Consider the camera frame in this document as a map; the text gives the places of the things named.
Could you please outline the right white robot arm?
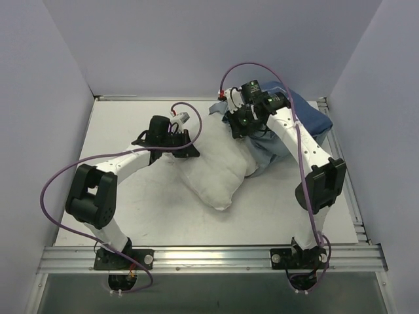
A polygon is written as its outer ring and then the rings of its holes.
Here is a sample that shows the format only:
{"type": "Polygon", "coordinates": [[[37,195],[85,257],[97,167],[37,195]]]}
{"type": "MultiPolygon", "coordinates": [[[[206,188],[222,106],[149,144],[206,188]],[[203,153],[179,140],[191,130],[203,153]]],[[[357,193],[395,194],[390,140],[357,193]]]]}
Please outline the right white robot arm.
{"type": "Polygon", "coordinates": [[[226,119],[233,138],[244,138],[259,131],[272,131],[286,146],[299,166],[301,181],[295,197],[303,220],[293,236],[292,263],[304,268],[314,259],[312,251],[325,243],[322,231],[331,206],[342,192],[346,175],[343,159],[325,152],[297,116],[290,92],[270,94],[257,80],[222,93],[227,100],[226,119]]]}

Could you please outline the white pillow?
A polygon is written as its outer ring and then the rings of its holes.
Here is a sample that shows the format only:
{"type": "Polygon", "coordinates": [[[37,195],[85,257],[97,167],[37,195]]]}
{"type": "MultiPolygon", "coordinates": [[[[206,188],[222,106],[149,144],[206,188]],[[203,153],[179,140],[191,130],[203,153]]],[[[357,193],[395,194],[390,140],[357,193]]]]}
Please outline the white pillow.
{"type": "Polygon", "coordinates": [[[242,140],[232,138],[230,126],[219,113],[203,118],[202,131],[194,142],[197,158],[160,160],[180,178],[202,203],[217,211],[232,205],[234,193],[244,179],[258,170],[257,162],[242,140]]]}

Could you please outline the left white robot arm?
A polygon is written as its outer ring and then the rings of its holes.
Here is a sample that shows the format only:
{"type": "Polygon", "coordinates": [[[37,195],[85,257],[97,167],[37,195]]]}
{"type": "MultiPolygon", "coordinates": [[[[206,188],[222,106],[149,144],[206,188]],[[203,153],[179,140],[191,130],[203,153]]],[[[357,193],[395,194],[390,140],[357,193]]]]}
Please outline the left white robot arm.
{"type": "Polygon", "coordinates": [[[164,153],[175,158],[199,157],[184,127],[188,119],[188,113],[174,113],[171,118],[154,115],[149,128],[131,142],[124,155],[94,166],[82,164],[75,172],[65,211],[93,233],[118,269],[127,268],[134,257],[132,242],[114,219],[118,185],[164,153]]]}

